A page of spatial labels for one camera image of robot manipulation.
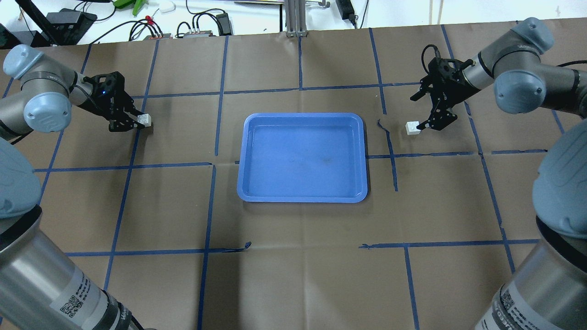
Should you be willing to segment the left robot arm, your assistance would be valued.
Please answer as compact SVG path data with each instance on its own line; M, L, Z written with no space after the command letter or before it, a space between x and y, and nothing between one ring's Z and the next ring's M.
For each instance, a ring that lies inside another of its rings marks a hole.
M87 77L25 44L9 51L3 69L21 90L1 100L2 318L22 330L141 330L130 309L42 232L42 185L13 143L64 130L73 106L107 119L110 132L149 127L150 115L136 109L117 71Z

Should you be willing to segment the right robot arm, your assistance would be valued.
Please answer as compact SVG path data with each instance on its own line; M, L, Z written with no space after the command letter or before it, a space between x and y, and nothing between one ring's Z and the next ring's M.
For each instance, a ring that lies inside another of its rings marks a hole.
M561 136L547 110L508 115L490 88L440 132L409 136L426 44L464 61L511 22L166 40L143 102L109 290L158 330L465 330L519 271L539 232L531 190ZM255 113L355 113L359 203L237 194Z

